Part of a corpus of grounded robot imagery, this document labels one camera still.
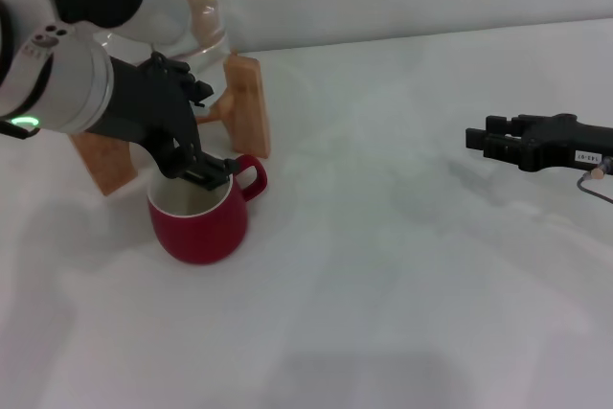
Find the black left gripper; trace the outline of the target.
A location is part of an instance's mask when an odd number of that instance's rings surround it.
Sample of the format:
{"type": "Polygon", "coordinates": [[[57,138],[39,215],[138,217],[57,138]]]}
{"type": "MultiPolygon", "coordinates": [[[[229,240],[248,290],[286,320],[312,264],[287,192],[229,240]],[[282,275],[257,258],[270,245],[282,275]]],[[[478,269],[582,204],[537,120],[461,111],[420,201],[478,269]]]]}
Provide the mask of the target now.
{"type": "Polygon", "coordinates": [[[158,52],[138,66],[114,57],[110,62],[111,97],[88,133],[136,144],[164,176],[184,175],[200,188],[216,189],[238,173],[237,160],[201,153],[192,104],[204,107],[214,90],[187,63],[158,52]]]}

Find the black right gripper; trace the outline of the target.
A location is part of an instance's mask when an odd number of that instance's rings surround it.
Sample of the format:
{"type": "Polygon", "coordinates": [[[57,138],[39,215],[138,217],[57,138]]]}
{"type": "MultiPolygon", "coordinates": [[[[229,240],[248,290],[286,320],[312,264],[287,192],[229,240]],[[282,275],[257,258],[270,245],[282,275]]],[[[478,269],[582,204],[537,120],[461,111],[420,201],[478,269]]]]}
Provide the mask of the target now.
{"type": "Polygon", "coordinates": [[[525,132],[524,115],[486,117],[486,130],[467,128],[465,146],[488,159],[536,172],[548,168],[591,170],[612,157],[612,128],[580,123],[575,115],[545,117],[525,132]],[[517,138],[524,132],[524,143],[517,138]]]}

